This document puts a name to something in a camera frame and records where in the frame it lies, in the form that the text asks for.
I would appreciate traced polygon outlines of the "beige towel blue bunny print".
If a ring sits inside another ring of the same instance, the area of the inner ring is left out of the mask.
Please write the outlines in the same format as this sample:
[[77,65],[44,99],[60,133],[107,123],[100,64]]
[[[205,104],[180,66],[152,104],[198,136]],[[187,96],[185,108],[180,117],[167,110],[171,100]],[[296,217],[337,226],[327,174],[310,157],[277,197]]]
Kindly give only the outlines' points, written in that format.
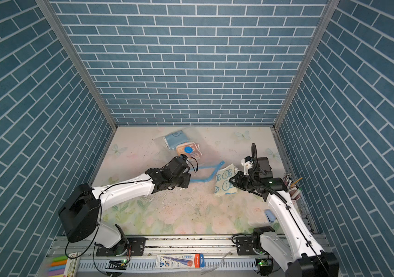
[[221,197],[224,195],[233,195],[238,193],[238,189],[230,183],[230,179],[238,173],[238,168],[231,164],[221,169],[216,174],[216,182],[214,188],[214,195]]

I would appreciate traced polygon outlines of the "orange white patterned towel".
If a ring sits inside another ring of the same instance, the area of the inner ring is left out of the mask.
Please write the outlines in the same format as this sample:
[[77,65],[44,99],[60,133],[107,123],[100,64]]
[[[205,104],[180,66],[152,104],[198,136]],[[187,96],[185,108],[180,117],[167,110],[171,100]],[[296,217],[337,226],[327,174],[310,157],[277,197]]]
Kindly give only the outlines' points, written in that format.
[[197,160],[203,156],[199,144],[194,142],[188,142],[178,145],[176,147],[176,152],[178,155],[186,155],[188,157],[193,157]]

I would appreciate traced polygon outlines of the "clear vacuum bag blue zip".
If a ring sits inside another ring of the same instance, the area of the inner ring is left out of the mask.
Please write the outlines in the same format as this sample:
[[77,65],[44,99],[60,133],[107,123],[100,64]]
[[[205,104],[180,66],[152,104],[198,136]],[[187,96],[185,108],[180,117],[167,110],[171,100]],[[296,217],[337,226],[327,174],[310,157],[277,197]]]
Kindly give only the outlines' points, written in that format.
[[187,127],[157,136],[153,143],[159,149],[158,159],[167,161],[185,155],[192,183],[212,181],[226,162],[211,145],[207,131],[207,128]]

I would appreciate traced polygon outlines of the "light blue towel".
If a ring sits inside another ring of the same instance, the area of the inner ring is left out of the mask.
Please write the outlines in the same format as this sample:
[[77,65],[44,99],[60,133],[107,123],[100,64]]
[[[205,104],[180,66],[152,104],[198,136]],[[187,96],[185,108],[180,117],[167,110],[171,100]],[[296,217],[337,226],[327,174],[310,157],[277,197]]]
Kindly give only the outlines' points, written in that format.
[[187,135],[182,131],[176,131],[163,137],[166,146],[170,150],[175,150],[177,146],[189,142]]

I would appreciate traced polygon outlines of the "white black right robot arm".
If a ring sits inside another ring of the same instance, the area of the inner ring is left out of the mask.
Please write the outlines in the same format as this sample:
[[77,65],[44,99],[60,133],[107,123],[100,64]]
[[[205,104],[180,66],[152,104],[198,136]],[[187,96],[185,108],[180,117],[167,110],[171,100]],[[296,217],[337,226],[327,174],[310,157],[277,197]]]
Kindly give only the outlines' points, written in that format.
[[326,252],[296,211],[288,186],[273,178],[269,161],[258,157],[256,145],[229,182],[236,188],[259,196],[267,203],[286,237],[282,242],[270,226],[257,227],[251,238],[258,253],[270,255],[287,277],[336,277],[340,264],[332,252]]

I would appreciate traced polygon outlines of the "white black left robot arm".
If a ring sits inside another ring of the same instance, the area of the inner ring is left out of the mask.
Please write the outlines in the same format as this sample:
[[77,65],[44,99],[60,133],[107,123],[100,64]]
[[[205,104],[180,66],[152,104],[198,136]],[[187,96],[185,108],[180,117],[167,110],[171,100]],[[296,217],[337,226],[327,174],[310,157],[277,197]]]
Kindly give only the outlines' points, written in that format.
[[179,155],[161,168],[149,168],[145,173],[123,182],[101,187],[78,185],[58,211],[69,244],[89,241],[99,246],[101,256],[129,254],[130,244],[119,225],[103,222],[109,208],[135,199],[176,187],[188,188],[191,173],[198,170],[192,158]]

